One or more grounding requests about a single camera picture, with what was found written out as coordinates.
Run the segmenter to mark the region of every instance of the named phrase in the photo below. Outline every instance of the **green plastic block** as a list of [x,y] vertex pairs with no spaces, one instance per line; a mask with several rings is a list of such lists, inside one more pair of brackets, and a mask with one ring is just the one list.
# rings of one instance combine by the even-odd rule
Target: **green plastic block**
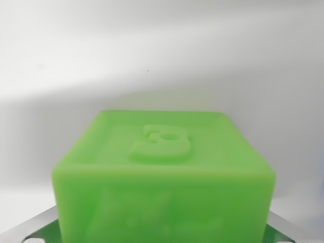
[[215,112],[103,111],[53,171],[65,243],[260,243],[274,181]]

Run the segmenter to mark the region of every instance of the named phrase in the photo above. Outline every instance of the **embossed number 3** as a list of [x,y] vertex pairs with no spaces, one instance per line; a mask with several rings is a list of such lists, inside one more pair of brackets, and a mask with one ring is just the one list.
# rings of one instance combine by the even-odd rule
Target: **embossed number 3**
[[148,141],[136,141],[131,147],[131,157],[138,159],[179,158],[190,153],[188,131],[177,126],[145,125]]

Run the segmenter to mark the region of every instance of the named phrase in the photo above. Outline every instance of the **metal base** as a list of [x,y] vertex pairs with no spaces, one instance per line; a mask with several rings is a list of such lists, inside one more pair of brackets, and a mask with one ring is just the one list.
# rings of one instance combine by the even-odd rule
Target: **metal base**
[[[62,243],[56,207],[27,220],[0,235],[0,243]],[[263,243],[323,243],[287,220],[270,212]]]

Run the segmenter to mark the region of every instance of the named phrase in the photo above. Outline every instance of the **cube top face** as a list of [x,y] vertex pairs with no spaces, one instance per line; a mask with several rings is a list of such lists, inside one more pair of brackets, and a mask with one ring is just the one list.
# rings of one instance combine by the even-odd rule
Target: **cube top face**
[[103,111],[60,163],[99,170],[271,172],[216,112]]

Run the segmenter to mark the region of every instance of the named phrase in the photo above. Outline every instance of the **green cube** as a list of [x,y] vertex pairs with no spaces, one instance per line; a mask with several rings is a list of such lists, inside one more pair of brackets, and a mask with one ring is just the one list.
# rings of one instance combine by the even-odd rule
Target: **green cube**
[[216,112],[103,111],[53,170],[64,243],[260,243],[274,182]]

